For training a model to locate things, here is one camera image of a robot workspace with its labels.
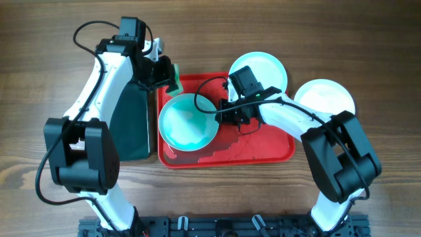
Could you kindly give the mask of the pale green plate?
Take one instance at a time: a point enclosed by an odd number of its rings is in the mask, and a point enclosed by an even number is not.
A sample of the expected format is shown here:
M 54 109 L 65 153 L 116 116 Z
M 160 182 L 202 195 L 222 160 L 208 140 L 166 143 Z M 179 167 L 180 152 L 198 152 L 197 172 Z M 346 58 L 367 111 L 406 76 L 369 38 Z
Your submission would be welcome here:
M 159 132 L 163 140 L 180 151 L 197 151 L 209 145 L 219 129 L 214 114 L 214 104 L 193 93 L 177 95 L 170 99 L 159 113 Z

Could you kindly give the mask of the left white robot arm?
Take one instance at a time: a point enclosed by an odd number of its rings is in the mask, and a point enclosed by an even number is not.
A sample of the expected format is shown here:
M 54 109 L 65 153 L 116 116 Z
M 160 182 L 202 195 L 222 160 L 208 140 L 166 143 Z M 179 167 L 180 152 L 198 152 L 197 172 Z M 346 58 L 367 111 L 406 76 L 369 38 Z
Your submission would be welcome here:
M 144 236 L 137 209 L 117 179 L 120 163 L 146 159 L 153 149 L 150 96 L 181 86 L 178 67 L 164 55 L 159 38 L 104 39 L 93 71 L 62 118 L 50 118 L 43 132 L 53 182 L 89 203 L 103 236 Z

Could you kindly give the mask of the pale blue plate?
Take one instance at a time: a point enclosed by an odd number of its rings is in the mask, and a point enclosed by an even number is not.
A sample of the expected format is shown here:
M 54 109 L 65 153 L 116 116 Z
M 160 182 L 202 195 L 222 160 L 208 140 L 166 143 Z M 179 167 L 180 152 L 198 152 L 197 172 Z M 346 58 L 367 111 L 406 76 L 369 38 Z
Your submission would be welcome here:
M 255 51 L 242 55 L 235 60 L 229 70 L 229 74 L 248 66 L 256 78 L 253 85 L 260 82 L 262 89 L 273 86 L 285 93 L 287 89 L 287 72 L 283 64 L 273 55 Z

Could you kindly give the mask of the white ridged plate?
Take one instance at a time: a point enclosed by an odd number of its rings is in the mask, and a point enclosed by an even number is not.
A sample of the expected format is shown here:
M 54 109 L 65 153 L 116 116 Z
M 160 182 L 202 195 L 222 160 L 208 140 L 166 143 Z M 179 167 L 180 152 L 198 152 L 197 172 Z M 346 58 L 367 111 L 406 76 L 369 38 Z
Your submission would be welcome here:
M 323 113 L 337 115 L 343 111 L 349 111 L 356 114 L 355 101 L 351 94 L 333 80 L 311 80 L 297 90 L 293 100 Z

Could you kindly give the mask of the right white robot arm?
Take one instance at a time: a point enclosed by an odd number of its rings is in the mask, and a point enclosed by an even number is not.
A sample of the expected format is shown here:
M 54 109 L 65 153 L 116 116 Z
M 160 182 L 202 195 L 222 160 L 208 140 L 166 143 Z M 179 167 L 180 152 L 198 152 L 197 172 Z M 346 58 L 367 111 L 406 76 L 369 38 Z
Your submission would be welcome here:
M 337 115 L 301 105 L 278 88 L 240 93 L 239 99 L 221 99 L 216 121 L 248 124 L 256 118 L 298 139 L 320 194 L 310 217 L 318 231 L 331 236 L 345 225 L 356 201 L 370 197 L 369 186 L 382 172 L 357 117 L 349 111 Z

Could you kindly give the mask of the green yellow sponge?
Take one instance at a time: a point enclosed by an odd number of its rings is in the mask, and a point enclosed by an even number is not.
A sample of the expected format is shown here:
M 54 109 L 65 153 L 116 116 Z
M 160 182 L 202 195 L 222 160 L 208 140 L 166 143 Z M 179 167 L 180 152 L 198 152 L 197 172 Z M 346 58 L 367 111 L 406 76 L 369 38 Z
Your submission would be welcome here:
M 172 65 L 172 69 L 174 70 L 173 73 L 173 79 L 172 81 L 169 83 L 167 89 L 166 89 L 166 93 L 171 96 L 171 97 L 175 97 L 179 94 L 181 94 L 184 91 L 184 88 L 182 86 L 182 83 L 180 82 L 180 69 L 179 66 L 177 64 L 173 64 Z

